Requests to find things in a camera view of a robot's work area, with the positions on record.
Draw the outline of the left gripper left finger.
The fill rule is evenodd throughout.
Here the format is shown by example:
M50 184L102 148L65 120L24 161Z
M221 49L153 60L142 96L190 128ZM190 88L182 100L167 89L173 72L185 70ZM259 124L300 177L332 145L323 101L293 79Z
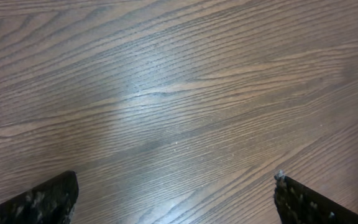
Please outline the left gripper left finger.
M70 224L79 195L76 172L65 171L0 204L0 224Z

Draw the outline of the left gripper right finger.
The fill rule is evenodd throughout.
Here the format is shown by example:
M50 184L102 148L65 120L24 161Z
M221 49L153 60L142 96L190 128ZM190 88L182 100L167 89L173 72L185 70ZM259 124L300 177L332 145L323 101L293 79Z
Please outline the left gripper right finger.
M358 214L279 171L274 203L282 224L358 224Z

